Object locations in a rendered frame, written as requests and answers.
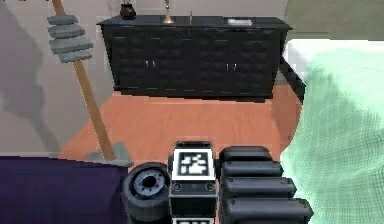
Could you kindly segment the small black round pot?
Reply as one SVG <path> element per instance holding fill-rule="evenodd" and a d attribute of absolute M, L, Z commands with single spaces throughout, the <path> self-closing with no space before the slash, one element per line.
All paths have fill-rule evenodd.
<path fill-rule="evenodd" d="M 122 3 L 120 6 L 120 16 L 124 20 L 134 20 L 136 11 L 131 3 Z"/>

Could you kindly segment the black sideboard cupboard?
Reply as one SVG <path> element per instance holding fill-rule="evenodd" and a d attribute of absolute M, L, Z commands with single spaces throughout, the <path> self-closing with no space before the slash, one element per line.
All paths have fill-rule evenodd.
<path fill-rule="evenodd" d="M 230 26 L 227 19 L 250 19 Z M 99 23 L 123 95 L 263 102 L 272 89 L 287 33 L 277 17 L 119 16 Z"/>

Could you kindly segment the flat grey tray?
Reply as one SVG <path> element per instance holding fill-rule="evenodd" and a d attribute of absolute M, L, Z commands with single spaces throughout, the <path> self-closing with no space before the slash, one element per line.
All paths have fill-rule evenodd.
<path fill-rule="evenodd" d="M 252 26 L 253 22 L 250 19 L 227 19 L 227 24 L 230 26 Z"/>

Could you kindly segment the brown cone-shaped ornament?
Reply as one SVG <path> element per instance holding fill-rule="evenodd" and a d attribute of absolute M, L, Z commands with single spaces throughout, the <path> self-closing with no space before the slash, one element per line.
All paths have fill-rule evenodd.
<path fill-rule="evenodd" d="M 173 24 L 174 21 L 172 20 L 170 14 L 169 14 L 169 11 L 170 11 L 170 0 L 164 0 L 164 3 L 165 3 L 166 13 L 165 13 L 165 18 L 164 18 L 163 23 L 164 24 Z"/>

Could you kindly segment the wooden floor lamp grey slats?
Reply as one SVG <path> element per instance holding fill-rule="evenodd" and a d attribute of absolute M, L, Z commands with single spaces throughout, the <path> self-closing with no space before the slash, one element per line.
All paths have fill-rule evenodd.
<path fill-rule="evenodd" d="M 58 56 L 61 63 L 72 64 L 100 146 L 99 150 L 87 154 L 87 161 L 126 168 L 132 167 L 134 162 L 125 145 L 122 142 L 111 143 L 83 65 L 84 60 L 92 57 L 93 43 L 78 24 L 78 18 L 65 12 L 62 0 L 49 1 L 55 12 L 53 16 L 47 18 L 48 33 L 51 37 L 50 49 L 53 54 Z"/>

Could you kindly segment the bed with pale green cover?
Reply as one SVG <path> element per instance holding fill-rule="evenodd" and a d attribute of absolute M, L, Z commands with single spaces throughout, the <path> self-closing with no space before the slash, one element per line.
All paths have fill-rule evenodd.
<path fill-rule="evenodd" d="M 305 94 L 280 160 L 311 224 L 384 224 L 384 41 L 292 39 L 284 58 Z"/>

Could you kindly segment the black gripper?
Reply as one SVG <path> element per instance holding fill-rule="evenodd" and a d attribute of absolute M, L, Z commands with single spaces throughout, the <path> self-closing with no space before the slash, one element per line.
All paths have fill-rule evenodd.
<path fill-rule="evenodd" d="M 146 162 L 133 168 L 121 193 L 129 224 L 171 224 L 169 187 L 166 164 Z"/>

